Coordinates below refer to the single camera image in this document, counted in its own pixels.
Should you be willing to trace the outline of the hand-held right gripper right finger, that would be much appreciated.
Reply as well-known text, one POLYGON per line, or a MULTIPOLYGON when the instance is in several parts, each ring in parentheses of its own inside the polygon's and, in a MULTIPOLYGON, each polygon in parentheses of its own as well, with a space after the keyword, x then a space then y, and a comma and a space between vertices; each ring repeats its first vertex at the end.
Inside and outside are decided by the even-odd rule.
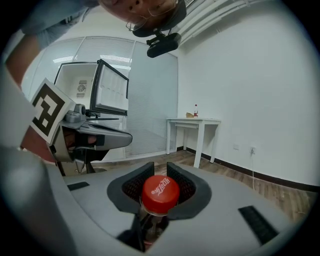
POLYGON ((297 233, 274 203, 233 178, 194 168, 179 167, 205 180, 211 188, 209 204, 194 218, 173 220, 150 247, 151 256, 271 256, 297 233), (278 235, 261 245, 239 212, 254 206, 278 235))

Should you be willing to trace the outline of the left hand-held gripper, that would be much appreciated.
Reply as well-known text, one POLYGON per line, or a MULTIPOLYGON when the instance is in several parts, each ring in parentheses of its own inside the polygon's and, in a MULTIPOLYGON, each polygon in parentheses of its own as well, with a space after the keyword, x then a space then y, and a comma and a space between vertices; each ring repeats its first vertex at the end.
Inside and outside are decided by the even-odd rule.
POLYGON ((51 155, 56 162, 102 161, 112 149, 128 146, 133 136, 125 131, 92 122, 86 122, 86 108, 75 103, 56 85, 45 78, 31 103, 35 116, 30 123, 29 151, 38 156, 51 155), (63 129, 75 133, 74 153, 65 141, 63 129))

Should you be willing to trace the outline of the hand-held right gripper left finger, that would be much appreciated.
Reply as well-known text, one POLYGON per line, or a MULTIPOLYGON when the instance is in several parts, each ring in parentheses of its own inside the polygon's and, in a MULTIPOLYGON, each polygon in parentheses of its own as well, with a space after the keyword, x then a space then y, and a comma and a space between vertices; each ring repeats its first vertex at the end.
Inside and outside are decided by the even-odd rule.
POLYGON ((48 165, 47 173, 72 255, 146 255, 139 199, 143 182, 154 174, 153 162, 79 176, 62 176, 48 165))

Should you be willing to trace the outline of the person's left hand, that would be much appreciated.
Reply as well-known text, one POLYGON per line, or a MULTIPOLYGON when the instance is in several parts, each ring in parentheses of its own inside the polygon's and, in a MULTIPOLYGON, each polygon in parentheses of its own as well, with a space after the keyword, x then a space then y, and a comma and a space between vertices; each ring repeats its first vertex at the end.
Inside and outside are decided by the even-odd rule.
MULTIPOLYGON (((64 135, 64 141, 65 141, 65 146, 67 149, 71 149, 75 146, 75 141, 76 141, 76 133, 72 129, 68 128, 63 128, 63 135, 64 135)), ((88 144, 94 144, 96 142, 96 137, 94 135, 89 135, 87 137, 87 143, 88 144)))

